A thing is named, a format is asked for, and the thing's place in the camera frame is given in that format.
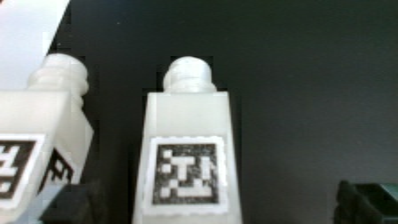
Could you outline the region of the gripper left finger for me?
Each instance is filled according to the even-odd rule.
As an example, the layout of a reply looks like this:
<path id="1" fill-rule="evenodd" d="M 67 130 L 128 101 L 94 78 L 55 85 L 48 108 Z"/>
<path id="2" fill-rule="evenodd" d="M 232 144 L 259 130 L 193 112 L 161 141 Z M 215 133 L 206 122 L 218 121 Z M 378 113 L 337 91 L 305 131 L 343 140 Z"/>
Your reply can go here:
<path id="1" fill-rule="evenodd" d="M 23 212 L 23 224 L 104 224 L 99 184 L 48 185 Z"/>

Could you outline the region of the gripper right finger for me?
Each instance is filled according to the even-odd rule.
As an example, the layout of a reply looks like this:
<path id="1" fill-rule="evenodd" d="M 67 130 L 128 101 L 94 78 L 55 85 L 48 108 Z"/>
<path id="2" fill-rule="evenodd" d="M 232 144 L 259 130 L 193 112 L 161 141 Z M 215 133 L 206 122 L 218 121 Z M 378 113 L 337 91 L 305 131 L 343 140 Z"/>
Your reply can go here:
<path id="1" fill-rule="evenodd" d="M 398 224 L 398 183 L 339 182 L 334 224 Z"/>

